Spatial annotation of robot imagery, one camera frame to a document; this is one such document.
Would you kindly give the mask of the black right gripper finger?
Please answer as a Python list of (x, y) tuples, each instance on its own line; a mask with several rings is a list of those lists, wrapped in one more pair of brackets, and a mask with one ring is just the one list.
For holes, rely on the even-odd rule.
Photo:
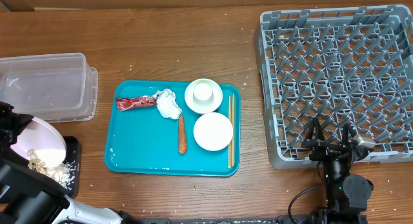
[(348, 145), (349, 141), (356, 135), (356, 131), (348, 123), (343, 125), (341, 144)]
[(317, 117), (313, 117), (310, 121), (307, 134), (304, 137), (304, 141), (320, 140), (324, 141), (325, 137), (323, 135), (323, 129)]

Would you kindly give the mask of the large white plate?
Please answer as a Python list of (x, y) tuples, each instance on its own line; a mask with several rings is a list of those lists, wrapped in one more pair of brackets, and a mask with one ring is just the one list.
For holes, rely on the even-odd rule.
[(17, 137), (11, 149), (25, 159), (30, 159), (33, 150), (47, 167), (61, 164), (66, 158), (66, 143), (62, 135), (49, 123), (34, 117)]

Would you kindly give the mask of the red snack wrapper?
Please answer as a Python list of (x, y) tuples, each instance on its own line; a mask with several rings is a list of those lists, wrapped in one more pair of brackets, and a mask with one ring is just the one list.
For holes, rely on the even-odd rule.
[(150, 107), (157, 105), (157, 96), (141, 96), (133, 98), (116, 98), (117, 109), (120, 112), (135, 108)]

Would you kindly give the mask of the white tissue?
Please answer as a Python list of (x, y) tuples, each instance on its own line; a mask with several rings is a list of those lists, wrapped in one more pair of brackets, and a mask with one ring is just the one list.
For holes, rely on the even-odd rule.
[(166, 88), (156, 92), (156, 107), (164, 118), (179, 119), (182, 109), (176, 103), (176, 95), (173, 91)]

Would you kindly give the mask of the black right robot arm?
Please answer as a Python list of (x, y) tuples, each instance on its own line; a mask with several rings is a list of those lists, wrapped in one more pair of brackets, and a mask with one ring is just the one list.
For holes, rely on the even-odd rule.
[(311, 151), (309, 159), (323, 167), (322, 187), (326, 191), (326, 207), (318, 208), (307, 223), (366, 223), (366, 211), (373, 183), (363, 176), (351, 174), (353, 163), (365, 159), (376, 142), (363, 136), (348, 124), (342, 128), (342, 139), (335, 144), (325, 139), (318, 118), (313, 118), (302, 146)]

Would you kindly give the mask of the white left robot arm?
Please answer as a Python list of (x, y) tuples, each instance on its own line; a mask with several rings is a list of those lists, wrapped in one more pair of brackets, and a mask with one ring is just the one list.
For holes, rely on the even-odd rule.
[(1, 184), (18, 191), (1, 211), (1, 223), (108, 223), (133, 224), (135, 217), (110, 208), (95, 208), (71, 199), (66, 190), (48, 176), (14, 162), (11, 146), (33, 116), (12, 112), (1, 103)]

